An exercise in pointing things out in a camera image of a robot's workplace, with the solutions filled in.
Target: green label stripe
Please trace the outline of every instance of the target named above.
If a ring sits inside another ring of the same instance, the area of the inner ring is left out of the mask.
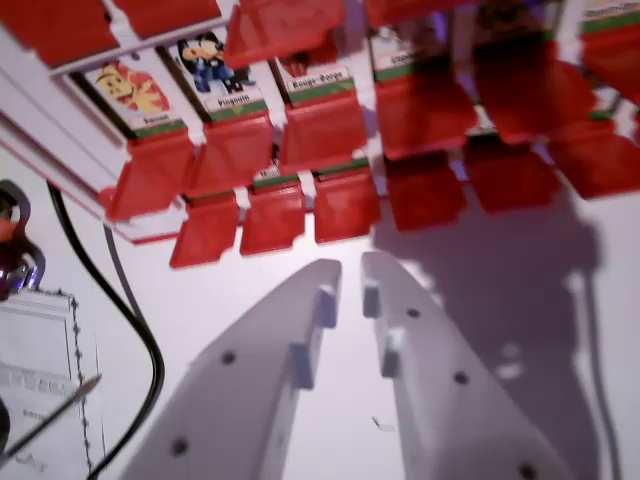
[[[302,102],[304,100],[311,100],[312,98],[324,97],[326,95],[334,95],[336,93],[346,92],[348,90],[353,90],[354,88],[355,84],[353,83],[353,79],[349,78],[341,82],[321,85],[319,87],[310,88],[308,90],[289,92],[289,100],[291,100],[292,103]]]
[[[640,23],[640,12],[625,13],[614,17],[600,18],[598,20],[587,20],[582,24],[582,33],[595,33],[621,28]]]
[[[345,163],[343,165],[338,165],[337,167],[323,168],[322,170],[316,171],[318,175],[330,175],[332,173],[340,173],[346,172],[348,170],[354,170],[356,168],[368,167],[369,159],[367,157],[356,158],[350,163]]]
[[[556,32],[554,32],[553,30],[544,30],[542,32],[542,39],[545,42],[550,42],[553,39],[555,39],[555,37],[556,37]]]
[[[610,120],[613,114],[606,110],[598,110],[595,112],[589,113],[589,120],[593,120],[594,122],[598,122],[600,120]]]
[[[209,112],[211,120],[220,122],[222,120],[229,120],[230,118],[236,118],[241,115],[249,115],[250,113],[261,112],[267,109],[267,104],[264,100],[257,100],[251,103],[245,103],[244,105],[236,105],[235,107],[225,108],[224,110],[218,110],[216,112]]]
[[[155,127],[142,128],[140,130],[135,130],[135,134],[138,138],[146,138],[146,137],[152,137],[153,135],[159,135],[161,133],[174,132],[182,128],[186,128],[186,125],[182,121],[182,119],[178,119],[174,122],[163,123],[162,125],[156,125]]]
[[[254,188],[270,187],[281,183],[298,181],[298,175],[281,175],[279,177],[265,178],[264,180],[256,180],[253,182]]]
[[[378,82],[386,82],[393,80],[394,78],[404,77],[414,73],[428,72],[432,69],[440,69],[445,65],[448,65],[448,56],[434,56],[430,58],[423,58],[416,62],[407,63],[405,65],[398,65],[397,67],[385,68],[374,72],[375,79]]]

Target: printed name label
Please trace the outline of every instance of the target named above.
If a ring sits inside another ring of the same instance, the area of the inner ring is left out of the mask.
[[[596,20],[602,17],[614,17],[640,10],[640,2],[624,2],[613,5],[604,5],[599,8],[588,8],[584,12],[585,19]]]
[[[388,68],[411,65],[425,58],[433,57],[433,53],[428,53],[425,49],[401,50],[390,55],[383,55],[375,59],[376,70],[386,70]]]
[[[218,110],[225,110],[227,108],[256,102],[262,100],[262,98],[260,89],[249,88],[231,95],[220,95],[219,97],[210,98],[204,102],[204,106],[209,112],[217,112]]]
[[[134,117],[129,120],[129,125],[134,130],[140,130],[143,128],[155,127],[156,125],[162,125],[163,123],[173,122],[179,120],[178,115],[173,110],[167,110],[166,112],[155,113],[153,115],[145,115],[144,117]]]
[[[287,90],[289,92],[299,92],[301,90],[308,90],[310,88],[340,82],[348,78],[349,70],[347,70],[347,67],[336,67],[332,70],[289,80],[287,82]]]

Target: cartoon character picture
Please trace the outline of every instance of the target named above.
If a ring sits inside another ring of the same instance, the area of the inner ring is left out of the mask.
[[[414,48],[437,50],[442,47],[436,29],[429,17],[409,20],[391,27],[381,27],[373,32],[381,41],[392,42],[399,50]]]
[[[327,65],[338,61],[338,48],[331,35],[327,35],[324,42],[312,49],[295,52],[288,56],[278,57],[282,68],[294,78],[307,74],[310,67]]]
[[[129,110],[150,114],[169,109],[167,97],[151,75],[132,70],[119,62],[103,66],[97,74],[96,85],[109,99]]]
[[[530,3],[536,5],[544,2]],[[477,22],[482,29],[498,37],[521,35],[537,26],[530,6],[523,0],[489,1],[480,7]]]
[[[196,90],[210,93],[211,83],[219,81],[226,93],[242,92],[244,85],[254,85],[249,69],[235,72],[224,62],[224,44],[213,32],[198,35],[193,40],[178,40],[178,54],[184,68],[193,75]]]

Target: character card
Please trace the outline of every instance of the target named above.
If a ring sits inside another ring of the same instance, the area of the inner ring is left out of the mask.
[[[349,69],[340,61],[345,45],[345,32],[337,28],[319,47],[275,59],[276,79],[292,104],[355,88]]]
[[[477,11],[474,45],[513,40],[535,33],[551,39],[560,4],[558,0],[488,0]]]
[[[72,78],[127,137],[127,132],[143,138],[185,128],[144,63],[137,55],[123,55]]]
[[[448,15],[438,12],[372,30],[369,42],[377,81],[410,75],[429,60],[449,56]]]
[[[174,63],[170,70],[179,72],[177,80],[183,86],[186,83],[192,103],[202,106],[213,121],[267,109],[254,72],[249,67],[232,70],[225,63],[226,38],[226,28],[217,27],[164,47]]]

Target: mario character card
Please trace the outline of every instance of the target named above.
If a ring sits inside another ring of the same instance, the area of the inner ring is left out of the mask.
[[[83,89],[98,107],[107,117],[118,117],[115,123],[124,122],[136,137],[185,128],[179,113],[139,59],[124,55],[83,72],[82,76]]]

